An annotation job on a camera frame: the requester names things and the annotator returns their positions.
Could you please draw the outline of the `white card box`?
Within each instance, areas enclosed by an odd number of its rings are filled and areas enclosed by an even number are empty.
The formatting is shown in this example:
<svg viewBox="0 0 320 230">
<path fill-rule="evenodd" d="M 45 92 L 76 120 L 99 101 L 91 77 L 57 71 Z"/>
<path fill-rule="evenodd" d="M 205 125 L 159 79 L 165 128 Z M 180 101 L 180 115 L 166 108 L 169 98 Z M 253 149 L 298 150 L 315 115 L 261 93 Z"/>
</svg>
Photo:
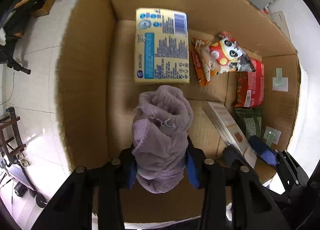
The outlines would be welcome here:
<svg viewBox="0 0 320 230">
<path fill-rule="evenodd" d="M 227 146 L 233 145 L 240 151 L 246 162 L 254 168 L 257 156 L 227 108 L 222 103 L 204 102 L 203 111 L 208 116 L 225 144 Z"/>
</svg>

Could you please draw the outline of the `green snack packet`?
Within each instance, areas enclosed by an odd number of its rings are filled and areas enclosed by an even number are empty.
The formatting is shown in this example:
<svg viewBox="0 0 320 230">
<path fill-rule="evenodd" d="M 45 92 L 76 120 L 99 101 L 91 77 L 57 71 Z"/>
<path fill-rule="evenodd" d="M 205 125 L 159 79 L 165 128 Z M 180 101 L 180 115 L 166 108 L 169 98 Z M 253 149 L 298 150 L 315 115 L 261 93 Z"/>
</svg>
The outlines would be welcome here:
<svg viewBox="0 0 320 230">
<path fill-rule="evenodd" d="M 235 108 L 236 121 L 247 139 L 251 136 L 261 137 L 262 110 L 255 108 Z"/>
</svg>

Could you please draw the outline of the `red snack packet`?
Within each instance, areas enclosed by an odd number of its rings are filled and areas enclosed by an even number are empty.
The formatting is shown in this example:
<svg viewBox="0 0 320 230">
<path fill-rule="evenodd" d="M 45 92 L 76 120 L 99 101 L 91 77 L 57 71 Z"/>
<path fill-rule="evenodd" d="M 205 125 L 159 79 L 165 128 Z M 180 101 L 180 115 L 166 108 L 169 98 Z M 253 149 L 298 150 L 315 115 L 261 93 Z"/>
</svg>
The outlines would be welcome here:
<svg viewBox="0 0 320 230">
<path fill-rule="evenodd" d="M 237 73 L 236 108 L 255 108 L 264 99 L 264 65 L 251 58 L 255 72 L 241 71 Z"/>
</svg>

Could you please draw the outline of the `purple knitted cloth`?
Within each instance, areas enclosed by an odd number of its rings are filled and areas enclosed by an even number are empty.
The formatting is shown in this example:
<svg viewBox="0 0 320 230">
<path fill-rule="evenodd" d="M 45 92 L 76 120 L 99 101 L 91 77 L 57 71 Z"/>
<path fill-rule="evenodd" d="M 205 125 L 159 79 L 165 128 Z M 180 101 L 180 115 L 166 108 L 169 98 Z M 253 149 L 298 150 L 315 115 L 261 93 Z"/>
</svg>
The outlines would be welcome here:
<svg viewBox="0 0 320 230">
<path fill-rule="evenodd" d="M 193 110 L 182 90 L 168 85 L 141 93 L 136 110 L 132 154 L 137 180 L 150 193 L 166 193 L 183 179 Z"/>
</svg>

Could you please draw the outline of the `orange cartoon snack bag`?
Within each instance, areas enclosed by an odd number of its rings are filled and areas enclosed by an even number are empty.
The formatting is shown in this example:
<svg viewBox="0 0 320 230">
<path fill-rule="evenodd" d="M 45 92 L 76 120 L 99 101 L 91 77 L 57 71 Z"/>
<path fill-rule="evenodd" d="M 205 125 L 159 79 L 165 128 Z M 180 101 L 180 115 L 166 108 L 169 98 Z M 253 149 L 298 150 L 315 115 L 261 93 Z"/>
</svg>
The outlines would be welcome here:
<svg viewBox="0 0 320 230">
<path fill-rule="evenodd" d="M 191 39 L 190 53 L 197 79 L 202 87 L 212 77 L 230 72 L 255 72 L 253 60 L 228 32 L 221 32 L 219 40 Z"/>
</svg>

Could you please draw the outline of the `yellow blue tissue pack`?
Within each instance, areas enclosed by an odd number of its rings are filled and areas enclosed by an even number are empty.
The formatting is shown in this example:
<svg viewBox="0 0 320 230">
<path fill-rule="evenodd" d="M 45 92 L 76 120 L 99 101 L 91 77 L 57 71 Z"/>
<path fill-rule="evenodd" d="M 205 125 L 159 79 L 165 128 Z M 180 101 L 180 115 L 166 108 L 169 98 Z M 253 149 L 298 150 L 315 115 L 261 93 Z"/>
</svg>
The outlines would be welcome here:
<svg viewBox="0 0 320 230">
<path fill-rule="evenodd" d="M 186 13 L 156 8 L 136 10 L 134 80 L 144 84 L 189 83 Z"/>
</svg>

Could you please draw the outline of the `brown cardboard box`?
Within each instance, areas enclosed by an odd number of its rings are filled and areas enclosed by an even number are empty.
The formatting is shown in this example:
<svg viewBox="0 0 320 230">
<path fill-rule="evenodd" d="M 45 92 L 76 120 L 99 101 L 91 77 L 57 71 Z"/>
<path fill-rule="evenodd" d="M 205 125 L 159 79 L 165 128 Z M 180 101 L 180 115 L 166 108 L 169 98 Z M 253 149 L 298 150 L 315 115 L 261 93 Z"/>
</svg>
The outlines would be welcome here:
<svg viewBox="0 0 320 230">
<path fill-rule="evenodd" d="M 157 85 L 134 81 L 138 8 L 188 15 L 190 37 L 229 32 L 265 68 L 263 126 L 280 131 L 274 147 L 290 142 L 298 112 L 300 65 L 281 30 L 246 0 L 77 0 L 56 70 L 56 104 L 70 169 L 98 168 L 132 143 L 138 97 Z"/>
</svg>

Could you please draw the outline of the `leaning beige panel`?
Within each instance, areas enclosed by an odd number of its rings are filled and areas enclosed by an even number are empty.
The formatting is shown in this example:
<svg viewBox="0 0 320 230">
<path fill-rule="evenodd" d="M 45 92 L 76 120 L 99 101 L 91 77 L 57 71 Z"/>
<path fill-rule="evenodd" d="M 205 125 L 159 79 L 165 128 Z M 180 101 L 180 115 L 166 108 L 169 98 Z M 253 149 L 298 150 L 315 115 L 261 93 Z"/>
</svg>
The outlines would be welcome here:
<svg viewBox="0 0 320 230">
<path fill-rule="evenodd" d="M 287 26 L 284 13 L 282 11 L 274 12 L 271 14 L 271 17 L 274 23 L 276 23 L 276 25 L 279 27 L 282 33 L 287 37 L 287 39 L 291 41 L 291 37 L 290 37 L 290 33 L 289 33 L 289 29 Z"/>
</svg>

